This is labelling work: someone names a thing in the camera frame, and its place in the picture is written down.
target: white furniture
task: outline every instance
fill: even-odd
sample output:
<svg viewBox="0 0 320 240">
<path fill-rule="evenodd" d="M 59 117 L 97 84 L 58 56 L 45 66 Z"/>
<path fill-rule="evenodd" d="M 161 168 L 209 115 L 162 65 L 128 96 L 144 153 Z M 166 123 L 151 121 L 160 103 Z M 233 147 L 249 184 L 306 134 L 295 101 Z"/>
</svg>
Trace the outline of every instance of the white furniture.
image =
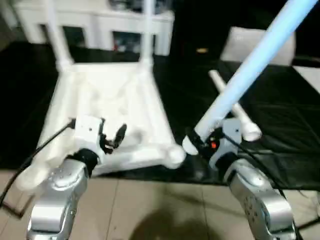
<svg viewBox="0 0 320 240">
<path fill-rule="evenodd" d="M 53 0 L 43 0 L 48 34 L 59 78 L 51 99 L 39 144 L 64 126 L 70 118 L 91 115 L 105 119 L 108 139 L 127 124 L 119 148 L 100 159 L 93 175 L 154 165 L 178 168 L 186 153 L 176 144 L 152 74 L 154 0 L 144 1 L 143 35 L 139 62 L 73 64 L 66 39 L 59 27 Z M 77 151 L 73 131 L 68 129 L 45 147 L 33 163 L 58 166 Z"/>
<path fill-rule="evenodd" d="M 88 0 L 55 0 L 56 15 L 60 26 L 82 28 L 85 46 L 97 49 L 94 8 L 88 3 Z M 47 24 L 43 1 L 22 0 L 15 4 L 15 8 L 28 41 L 33 44 L 45 43 L 46 38 L 40 28 L 40 25 Z"/>
<path fill-rule="evenodd" d="M 113 31 L 143 33 L 144 16 L 129 10 L 115 11 L 108 0 L 55 0 L 60 26 L 83 29 L 85 46 L 113 50 Z M 30 43 L 45 43 L 40 24 L 45 24 L 41 0 L 21 0 L 15 4 L 22 27 Z M 167 56 L 170 51 L 174 14 L 166 11 L 152 16 L 151 33 L 155 35 L 155 54 Z"/>
</svg>

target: black tablecloth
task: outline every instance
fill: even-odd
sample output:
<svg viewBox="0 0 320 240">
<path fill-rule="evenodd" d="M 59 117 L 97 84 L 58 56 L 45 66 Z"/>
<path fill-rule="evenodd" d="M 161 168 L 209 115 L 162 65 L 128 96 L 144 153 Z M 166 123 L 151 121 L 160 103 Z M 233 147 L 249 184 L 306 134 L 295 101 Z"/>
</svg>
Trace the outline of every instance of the black tablecloth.
<svg viewBox="0 0 320 240">
<path fill-rule="evenodd" d="M 138 60 L 131 53 L 84 48 L 71 48 L 70 52 L 81 63 Z M 0 64 L 0 168 L 16 169 L 37 145 L 58 73 L 47 45 L 14 43 L 0 53 Z M 186 127 L 195 126 L 218 95 L 208 71 L 217 69 L 227 81 L 238 67 L 235 62 L 188 64 L 155 57 L 155 81 L 177 143 L 182 142 Z M 293 68 L 268 66 L 240 102 L 263 132 L 259 141 L 242 144 L 282 180 L 282 187 L 320 190 L 320 95 Z M 198 156 L 187 156 L 176 170 L 154 166 L 106 177 L 222 184 L 208 162 Z"/>
</svg>

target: white pipe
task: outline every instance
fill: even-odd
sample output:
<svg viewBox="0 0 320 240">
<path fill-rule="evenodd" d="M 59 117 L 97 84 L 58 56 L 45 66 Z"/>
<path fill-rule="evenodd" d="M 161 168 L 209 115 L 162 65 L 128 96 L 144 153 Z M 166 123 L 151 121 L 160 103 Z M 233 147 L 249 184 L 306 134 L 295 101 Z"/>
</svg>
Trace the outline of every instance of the white pipe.
<svg viewBox="0 0 320 240">
<path fill-rule="evenodd" d="M 47 21 L 47 31 L 56 58 L 56 68 L 59 72 L 64 71 L 73 64 L 70 56 L 65 35 L 58 25 L 55 5 L 52 0 L 43 0 L 43 7 Z"/>
<path fill-rule="evenodd" d="M 205 141 L 217 123 L 223 120 L 234 104 L 245 94 L 281 46 L 296 30 L 318 0 L 288 0 L 266 30 L 263 38 L 228 82 L 222 92 L 206 111 L 194 130 Z M 184 150 L 198 154 L 188 136 L 183 139 Z"/>
<path fill-rule="evenodd" d="M 209 76 L 214 82 L 216 88 L 220 93 L 226 88 L 226 83 L 216 70 L 210 70 Z M 256 141 L 262 136 L 262 132 L 257 124 L 255 124 L 247 115 L 245 110 L 239 103 L 236 103 L 232 107 L 233 114 L 240 120 L 242 126 L 242 136 L 244 140 L 248 142 Z"/>
<path fill-rule="evenodd" d="M 140 62 L 148 67 L 152 66 L 153 59 L 153 35 L 152 35 L 152 17 L 155 13 L 155 0 L 143 1 L 144 12 L 144 33 L 142 35 L 142 49 Z"/>
</svg>

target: light blue pole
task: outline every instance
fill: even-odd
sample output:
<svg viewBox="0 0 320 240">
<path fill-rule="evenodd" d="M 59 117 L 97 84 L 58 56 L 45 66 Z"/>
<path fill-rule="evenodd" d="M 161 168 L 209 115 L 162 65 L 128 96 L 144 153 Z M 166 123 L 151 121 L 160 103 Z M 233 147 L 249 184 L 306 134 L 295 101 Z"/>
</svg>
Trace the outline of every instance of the light blue pole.
<svg viewBox="0 0 320 240">
<path fill-rule="evenodd" d="M 224 119 L 233 105 L 245 94 L 317 1 L 288 0 L 257 47 L 245 59 L 228 82 L 225 90 L 215 99 L 195 126 L 195 131 L 203 141 L 210 135 L 210 130 L 215 123 Z M 195 154 L 195 148 L 190 144 L 190 140 L 186 136 L 183 140 L 183 147 L 188 153 Z"/>
</svg>

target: white shelf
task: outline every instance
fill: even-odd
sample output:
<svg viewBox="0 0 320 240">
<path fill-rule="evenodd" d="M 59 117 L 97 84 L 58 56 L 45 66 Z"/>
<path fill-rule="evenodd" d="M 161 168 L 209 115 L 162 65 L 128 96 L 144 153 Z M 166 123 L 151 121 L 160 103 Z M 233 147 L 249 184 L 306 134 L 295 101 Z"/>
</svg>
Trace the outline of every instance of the white shelf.
<svg viewBox="0 0 320 240">
<path fill-rule="evenodd" d="M 22 0 L 15 4 L 19 9 L 43 10 L 42 0 Z M 108 0 L 55 0 L 58 12 L 87 13 L 101 16 L 141 19 L 143 15 L 131 10 L 113 10 Z M 173 21 L 174 14 L 168 10 L 152 17 L 153 20 Z"/>
<path fill-rule="evenodd" d="M 87 48 L 113 50 L 112 32 L 143 33 L 144 15 L 131 10 L 113 10 L 108 0 L 55 0 L 58 22 L 83 29 Z M 45 43 L 39 24 L 46 18 L 43 0 L 21 0 L 15 4 L 24 32 L 30 43 Z M 167 56 L 170 51 L 174 13 L 170 10 L 151 17 L 155 35 L 155 54 Z"/>
</svg>

